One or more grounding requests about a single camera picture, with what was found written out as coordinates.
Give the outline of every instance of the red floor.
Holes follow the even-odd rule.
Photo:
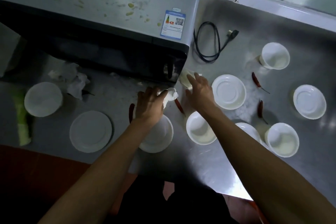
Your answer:
[[[33,198],[47,207],[52,205],[88,169],[89,165],[0,145],[0,192],[2,197]],[[115,215],[123,194],[137,175],[127,174],[110,213]],[[165,182],[163,194],[167,199],[174,192],[174,184]],[[241,224],[261,223],[248,201],[224,195],[231,216]]]

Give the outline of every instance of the black cable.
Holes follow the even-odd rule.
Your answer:
[[[201,28],[202,28],[204,25],[211,25],[211,26],[213,27],[213,29],[215,30],[215,33],[216,33],[216,35],[217,35],[217,40],[218,40],[218,52],[217,52],[215,55],[211,55],[211,56],[203,55],[203,54],[200,52],[199,48],[198,48],[198,35],[199,35],[199,33],[200,33]],[[197,35],[195,34],[195,30],[194,30],[194,42],[195,42],[196,52],[197,52],[198,56],[200,57],[201,60],[203,60],[203,61],[206,62],[206,63],[213,63],[213,62],[215,62],[215,61],[218,59],[218,57],[219,57],[220,53],[222,52],[222,50],[225,48],[225,46],[226,46],[229,42],[231,42],[233,39],[235,39],[235,37],[238,35],[238,33],[239,33],[239,31],[237,31],[237,30],[229,31],[228,34],[226,35],[226,36],[227,36],[227,39],[226,39],[226,41],[225,41],[223,47],[221,48],[221,40],[220,40],[220,38],[219,38],[219,33],[218,33],[218,29],[217,29],[216,25],[213,24],[213,23],[210,22],[210,21],[203,22],[203,23],[200,25],[200,27],[198,28]]]

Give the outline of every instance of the dark clothing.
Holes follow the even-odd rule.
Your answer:
[[[224,197],[209,187],[175,183],[175,192],[167,201],[162,194],[163,187],[163,180],[138,176],[124,194],[118,218],[156,220],[159,223],[181,218],[237,223],[231,218]]]

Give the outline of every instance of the red chili pepper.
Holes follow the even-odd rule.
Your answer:
[[[177,108],[180,110],[180,112],[183,113],[184,115],[186,115],[183,111],[183,108],[182,108],[180,102],[177,99],[175,99],[174,102],[175,102]]]
[[[266,91],[268,94],[270,94],[267,90],[265,90],[259,83],[257,77],[255,76],[255,73],[252,72],[252,80],[253,82],[255,83],[255,85],[258,87],[258,88],[262,88],[264,91]]]
[[[268,125],[267,121],[264,119],[263,117],[263,108],[264,108],[264,103],[262,100],[260,100],[259,104],[258,104],[258,109],[257,109],[257,113],[258,113],[258,117],[260,119],[263,119],[264,122]]]
[[[129,123],[132,122],[133,120],[133,112],[134,112],[134,108],[135,108],[135,104],[131,104],[129,106],[129,109],[128,109],[128,119],[129,119]]]

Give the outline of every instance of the floor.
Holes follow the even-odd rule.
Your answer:
[[[0,194],[6,201],[7,213],[18,211],[26,220],[36,222],[88,169],[89,165],[68,159],[0,145]],[[137,175],[127,174],[120,193],[110,210],[118,213],[124,192]],[[174,184],[165,182],[163,195],[167,199],[174,192]],[[261,223],[251,202],[223,195],[231,216],[241,224]],[[36,215],[32,209],[40,209]]]

